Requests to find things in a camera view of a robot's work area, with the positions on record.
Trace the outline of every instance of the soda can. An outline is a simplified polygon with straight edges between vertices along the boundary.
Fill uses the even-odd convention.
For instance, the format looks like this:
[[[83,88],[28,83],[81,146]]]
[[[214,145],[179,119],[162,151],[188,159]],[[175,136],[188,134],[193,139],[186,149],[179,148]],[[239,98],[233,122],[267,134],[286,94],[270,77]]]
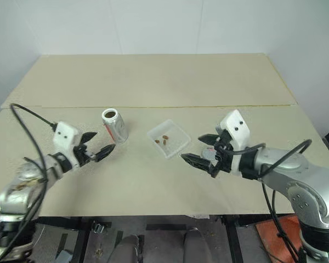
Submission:
[[[128,139],[128,131],[120,113],[114,108],[107,108],[102,114],[106,130],[116,144],[122,144]]]

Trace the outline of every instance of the beige tabletop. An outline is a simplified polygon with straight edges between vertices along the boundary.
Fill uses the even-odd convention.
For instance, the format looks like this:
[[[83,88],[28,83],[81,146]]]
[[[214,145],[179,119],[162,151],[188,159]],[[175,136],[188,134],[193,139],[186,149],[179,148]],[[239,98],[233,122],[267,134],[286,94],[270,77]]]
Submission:
[[[216,55],[207,57],[205,55],[127,57],[120,56],[120,60],[127,62],[125,64],[117,62],[116,56],[66,56],[66,60],[63,59],[63,56],[41,58],[3,105],[7,107],[10,102],[17,101],[31,106],[32,110],[50,121],[66,121],[83,132],[98,132],[97,136],[88,143],[89,149],[95,152],[111,143],[111,138],[101,121],[101,113],[105,107],[118,105],[117,109],[129,129],[129,139],[123,145],[117,146],[107,159],[99,163],[89,163],[77,171],[66,173],[64,178],[48,191],[43,203],[42,216],[260,214],[268,212],[261,185],[257,181],[224,172],[221,172],[216,179],[212,179],[205,172],[189,166],[179,155],[165,159],[155,149],[146,133],[167,119],[172,119],[191,137],[191,143],[183,152],[200,154],[205,145],[199,142],[197,137],[205,133],[214,133],[215,125],[229,111],[238,108],[251,130],[251,144],[266,142],[269,147],[290,149],[304,139],[311,138],[313,144],[306,151],[306,157],[314,164],[329,168],[327,148],[264,55],[246,55],[246,61],[256,59],[256,63],[242,62],[245,55],[217,55],[221,61],[231,62],[232,66],[226,66],[226,68],[235,68],[238,72],[232,72],[232,74],[239,75],[239,78],[227,77],[223,74],[226,77],[222,78],[220,88],[219,82],[212,80],[211,83],[215,83],[214,88],[206,87],[205,92],[200,95],[202,100],[199,99],[197,90],[200,84],[191,79],[187,83],[182,79],[181,88],[167,89],[167,92],[163,92],[162,88],[158,89],[158,86],[155,85],[154,77],[150,81],[145,77],[137,79],[132,74],[129,75],[132,77],[128,83],[126,83],[127,77],[122,75],[125,78],[122,81],[127,85],[114,91],[113,95],[117,94],[117,96],[113,99],[109,99],[107,96],[102,98],[98,94],[107,94],[109,88],[99,89],[97,92],[95,85],[101,83],[103,78],[100,76],[103,73],[99,67],[112,69],[107,63],[109,58],[119,71],[123,71],[123,67],[129,67],[130,60],[136,60],[137,67],[133,70],[138,72],[141,72],[140,61],[151,60],[158,66],[153,71],[157,74],[161,73],[159,65],[163,66],[157,60],[177,60],[178,63],[173,64],[173,67],[182,72],[193,72],[192,68],[198,70],[197,67],[200,64],[204,64],[200,67],[205,69],[205,72],[209,72],[210,67],[213,67],[212,71],[216,72],[217,64],[206,60],[212,59],[216,62],[219,60]],[[194,59],[195,57],[198,57],[200,63]],[[192,61],[194,66],[190,67],[190,63],[185,64],[180,58]],[[80,70],[83,60],[85,62],[83,68],[88,68],[88,73],[85,74]],[[64,74],[58,73],[63,71],[62,68],[58,69],[60,64],[64,71],[75,66],[74,70],[80,70],[79,74],[75,72],[72,80],[63,77]],[[185,64],[185,67],[179,67],[178,64]],[[240,71],[237,69],[237,64],[242,67]],[[74,70],[69,69],[69,73],[66,74],[72,77],[71,71]],[[166,78],[170,79],[169,66],[166,70],[162,70],[164,70],[162,75],[166,75]],[[98,74],[93,73],[94,77],[88,79],[89,90],[93,90],[94,97],[84,96],[84,93],[79,91],[83,85],[77,80],[80,79],[80,82],[84,82],[87,79],[86,75],[95,71]],[[175,76],[180,75],[180,72],[177,71],[175,71]],[[78,89],[66,97],[64,105],[63,97],[57,93],[46,93],[47,81],[59,83],[60,94],[67,94],[68,90],[72,92],[72,83]],[[139,83],[141,81],[146,82],[143,90]],[[250,83],[250,85],[243,86],[244,82]],[[133,87],[137,92],[131,91],[131,96],[122,98],[121,96],[126,93],[126,87],[128,89]],[[156,96],[155,92],[151,93],[150,87],[157,89],[156,92],[160,94]],[[262,96],[262,91],[268,91],[268,87],[273,92],[269,91]],[[191,97],[188,93],[190,89],[194,89],[195,96]],[[247,93],[250,93],[251,96],[243,98],[243,103],[255,106],[220,106],[225,103],[229,104],[229,101],[231,104],[232,102],[240,104],[240,95]],[[146,105],[145,100],[137,100],[141,96],[143,98],[149,96],[154,101],[149,102],[150,106],[144,106]],[[180,96],[185,97],[183,104],[180,104]],[[37,99],[36,104],[39,107],[33,106],[34,98]],[[134,104],[125,106],[122,104],[125,103],[124,98],[125,101],[129,103],[133,101]],[[92,99],[95,100],[96,106],[92,105]],[[189,106],[190,100],[192,100],[193,106]],[[28,114],[22,113],[22,116],[35,135],[43,153],[54,153],[53,134],[50,128]],[[24,162],[22,160],[24,156],[37,158],[28,138],[10,110],[5,108],[0,113],[0,191]],[[278,196],[276,207],[280,213],[292,211],[288,200],[282,196]]]

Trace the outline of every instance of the transparent plastic tray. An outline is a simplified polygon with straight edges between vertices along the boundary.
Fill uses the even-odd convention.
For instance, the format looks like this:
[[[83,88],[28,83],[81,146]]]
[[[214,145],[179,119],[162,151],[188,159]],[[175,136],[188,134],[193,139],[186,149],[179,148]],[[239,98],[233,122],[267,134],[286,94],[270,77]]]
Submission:
[[[163,136],[167,136],[166,145],[163,144]],[[171,119],[162,122],[160,125],[148,132],[148,137],[155,147],[168,159],[184,149],[190,142],[190,137],[179,128]]]

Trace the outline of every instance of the orange object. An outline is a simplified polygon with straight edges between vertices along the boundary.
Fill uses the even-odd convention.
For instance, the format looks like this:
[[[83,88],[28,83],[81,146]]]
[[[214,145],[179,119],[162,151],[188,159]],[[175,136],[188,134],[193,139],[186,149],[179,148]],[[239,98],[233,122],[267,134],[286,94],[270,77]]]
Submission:
[[[282,218],[279,218],[279,221],[291,242],[294,244],[296,249],[299,250],[301,247],[301,240],[299,236],[300,226],[297,217],[295,215],[283,216]],[[278,231],[272,220],[258,223],[256,224],[256,228],[264,248],[270,254],[286,263],[293,263],[293,259],[289,253],[289,250],[286,248],[283,239],[277,236]],[[279,263],[279,261],[273,257],[269,257],[271,262]]]

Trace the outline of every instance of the can lid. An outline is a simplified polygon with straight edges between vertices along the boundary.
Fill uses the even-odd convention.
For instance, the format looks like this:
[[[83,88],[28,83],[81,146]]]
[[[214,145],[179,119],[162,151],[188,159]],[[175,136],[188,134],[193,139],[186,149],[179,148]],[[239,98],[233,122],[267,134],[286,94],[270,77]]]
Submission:
[[[114,108],[107,108],[103,111],[101,117],[105,121],[114,121],[118,117],[118,111]]]

